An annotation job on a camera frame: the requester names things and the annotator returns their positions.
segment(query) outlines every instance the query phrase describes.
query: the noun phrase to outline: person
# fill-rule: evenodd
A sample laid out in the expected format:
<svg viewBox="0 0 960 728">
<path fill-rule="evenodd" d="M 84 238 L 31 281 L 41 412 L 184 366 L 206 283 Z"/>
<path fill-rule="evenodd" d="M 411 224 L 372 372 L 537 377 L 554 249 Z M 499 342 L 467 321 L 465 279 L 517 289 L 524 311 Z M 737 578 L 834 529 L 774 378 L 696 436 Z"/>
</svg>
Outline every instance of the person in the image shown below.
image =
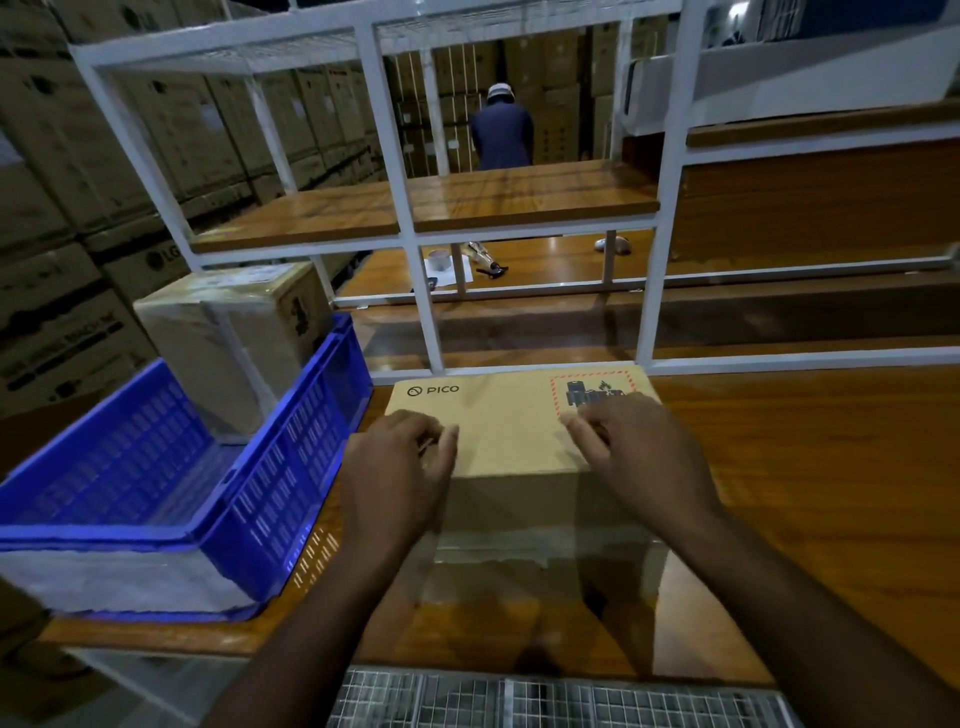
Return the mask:
<svg viewBox="0 0 960 728">
<path fill-rule="evenodd" d="M 724 604 L 805 725 L 960 725 L 960 693 L 724 507 L 699 444 L 669 410 L 628 395 L 582 407 L 564 424 L 623 505 Z M 364 625 L 438 513 L 457 433 L 396 412 L 351 439 L 343 545 L 204 726 L 324 723 Z M 424 467 L 427 440 L 438 447 Z"/>
<path fill-rule="evenodd" d="M 487 105 L 469 121 L 480 169 L 527 167 L 534 158 L 534 122 L 509 84 L 493 84 Z"/>
</svg>

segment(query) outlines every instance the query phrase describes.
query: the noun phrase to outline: blue plastic crate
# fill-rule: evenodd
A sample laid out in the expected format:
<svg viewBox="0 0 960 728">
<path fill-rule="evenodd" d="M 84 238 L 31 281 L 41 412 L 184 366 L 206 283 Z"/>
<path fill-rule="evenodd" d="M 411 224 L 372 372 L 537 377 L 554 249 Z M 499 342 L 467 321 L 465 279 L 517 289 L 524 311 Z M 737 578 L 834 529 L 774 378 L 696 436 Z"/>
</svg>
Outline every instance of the blue plastic crate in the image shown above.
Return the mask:
<svg viewBox="0 0 960 728">
<path fill-rule="evenodd" d="M 217 445 L 155 362 L 0 487 L 0 573 L 63 612 L 245 619 L 293 570 L 371 393 L 342 313 L 246 446 Z"/>
</svg>

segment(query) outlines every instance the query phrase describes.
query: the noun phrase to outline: right hand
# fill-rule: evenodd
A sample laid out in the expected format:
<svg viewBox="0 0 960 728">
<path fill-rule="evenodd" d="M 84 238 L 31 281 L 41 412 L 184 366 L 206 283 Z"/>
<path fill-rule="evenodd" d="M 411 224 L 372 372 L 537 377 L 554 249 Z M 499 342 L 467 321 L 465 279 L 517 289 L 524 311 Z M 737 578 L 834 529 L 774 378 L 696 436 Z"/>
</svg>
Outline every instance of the right hand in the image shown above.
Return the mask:
<svg viewBox="0 0 960 728">
<path fill-rule="evenodd" d="M 671 546 L 726 514 L 700 444 L 655 400 L 608 397 L 561 421 L 593 471 Z"/>
</svg>

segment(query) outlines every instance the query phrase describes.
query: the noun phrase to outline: left hand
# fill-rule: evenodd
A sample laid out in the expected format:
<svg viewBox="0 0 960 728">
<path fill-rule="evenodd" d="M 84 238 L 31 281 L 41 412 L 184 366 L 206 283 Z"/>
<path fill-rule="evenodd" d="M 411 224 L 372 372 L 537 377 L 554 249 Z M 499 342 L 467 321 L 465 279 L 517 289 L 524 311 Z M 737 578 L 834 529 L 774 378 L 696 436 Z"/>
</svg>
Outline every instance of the left hand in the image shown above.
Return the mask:
<svg viewBox="0 0 960 728">
<path fill-rule="evenodd" d="M 450 484 L 457 425 L 399 410 L 354 436 L 344 453 L 344 545 L 399 563 L 423 535 Z M 425 468 L 420 446 L 439 441 Z"/>
</svg>

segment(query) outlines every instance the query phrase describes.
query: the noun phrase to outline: wire mesh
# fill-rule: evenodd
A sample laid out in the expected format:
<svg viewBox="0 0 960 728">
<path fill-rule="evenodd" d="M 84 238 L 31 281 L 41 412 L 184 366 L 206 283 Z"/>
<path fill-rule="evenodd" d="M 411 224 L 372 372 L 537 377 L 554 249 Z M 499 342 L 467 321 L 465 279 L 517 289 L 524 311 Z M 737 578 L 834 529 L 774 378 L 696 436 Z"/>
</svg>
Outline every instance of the wire mesh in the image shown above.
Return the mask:
<svg viewBox="0 0 960 728">
<path fill-rule="evenodd" d="M 359 668 L 348 672 L 328 725 L 801 728 L 774 691 Z"/>
</svg>

